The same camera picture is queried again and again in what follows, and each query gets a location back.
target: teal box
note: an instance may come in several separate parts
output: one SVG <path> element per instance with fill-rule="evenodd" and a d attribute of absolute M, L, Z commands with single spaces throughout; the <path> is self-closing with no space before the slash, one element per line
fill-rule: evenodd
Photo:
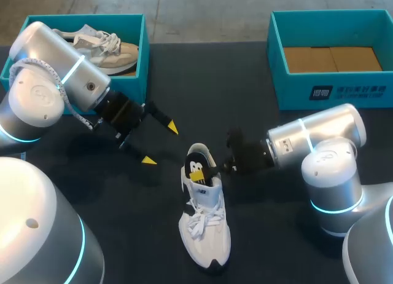
<path fill-rule="evenodd" d="M 21 31 L 36 21 L 66 32 L 77 31 L 84 24 L 88 24 L 96 30 L 115 33 L 124 42 L 138 45 L 139 57 L 135 76 L 111 76 L 111 88 L 139 104 L 145 102 L 150 47 L 144 15 L 30 15 Z M 9 89 L 9 69 L 12 63 L 8 58 L 0 76 L 0 82 L 6 90 Z"/>
<path fill-rule="evenodd" d="M 383 71 L 290 73 L 283 47 L 373 47 Z M 272 12 L 267 55 L 281 110 L 393 107 L 393 21 L 386 10 Z"/>

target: shoe lace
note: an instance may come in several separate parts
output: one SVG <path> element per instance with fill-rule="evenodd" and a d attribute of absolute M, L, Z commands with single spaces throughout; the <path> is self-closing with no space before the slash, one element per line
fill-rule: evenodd
<path fill-rule="evenodd" d="M 211 210 L 199 207 L 192 198 L 187 204 L 191 205 L 195 210 L 195 214 L 187 224 L 187 229 L 194 240 L 201 238 L 206 226 L 218 226 L 220 221 L 224 219 L 224 208 L 222 207 L 221 198 L 219 198 L 218 203 Z"/>
<path fill-rule="evenodd" d="M 104 31 L 98 31 L 98 35 L 101 36 L 99 39 L 100 42 L 97 44 L 93 44 L 92 47 L 100 47 L 104 46 L 103 51 L 101 52 L 101 55 L 103 53 L 120 53 L 120 38 L 117 37 L 115 33 L 109 34 Z"/>

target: brown cardboard bottom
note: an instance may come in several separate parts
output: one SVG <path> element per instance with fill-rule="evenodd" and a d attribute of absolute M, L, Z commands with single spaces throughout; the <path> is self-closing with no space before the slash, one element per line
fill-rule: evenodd
<path fill-rule="evenodd" d="M 382 71 L 372 47 L 285 47 L 290 73 Z"/>
<path fill-rule="evenodd" d="M 136 71 L 132 71 L 132 72 L 129 72 L 129 73 L 126 73 L 126 74 L 121 74 L 119 76 L 135 76 L 135 74 L 136 74 Z"/>

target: black table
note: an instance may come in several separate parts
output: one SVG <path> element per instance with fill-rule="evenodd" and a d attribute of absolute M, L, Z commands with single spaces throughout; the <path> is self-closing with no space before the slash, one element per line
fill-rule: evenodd
<path fill-rule="evenodd" d="M 0 66 L 7 52 L 0 48 Z M 205 143 L 219 161 L 228 154 L 230 127 L 258 140 L 269 128 L 310 113 L 278 111 L 264 42 L 153 44 L 148 94 L 180 132 L 173 136 L 151 118 L 135 132 L 131 141 L 158 161 L 156 167 L 117 150 L 107 125 L 92 134 L 71 116 L 27 153 L 96 235 L 106 284 L 347 283 L 342 240 L 319 229 L 300 166 L 223 178 L 232 252 L 222 275 L 202 273 L 182 244 L 180 169 L 189 146 Z M 392 181 L 393 110 L 360 113 L 368 133 L 360 178 Z"/>

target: white sneaker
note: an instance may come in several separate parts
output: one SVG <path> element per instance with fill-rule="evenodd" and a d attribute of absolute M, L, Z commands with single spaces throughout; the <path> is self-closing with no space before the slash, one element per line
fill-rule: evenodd
<path fill-rule="evenodd" d="M 122 73 L 138 61 L 139 47 L 121 42 L 115 33 L 97 31 L 85 25 L 76 32 L 53 29 L 63 39 L 72 39 L 72 45 L 107 75 Z"/>
<path fill-rule="evenodd" d="M 191 258 L 202 268 L 215 271 L 228 261 L 231 237 L 227 225 L 220 175 L 194 183 L 190 173 L 216 164 L 204 144 L 193 144 L 181 170 L 184 212 L 179 230 Z"/>

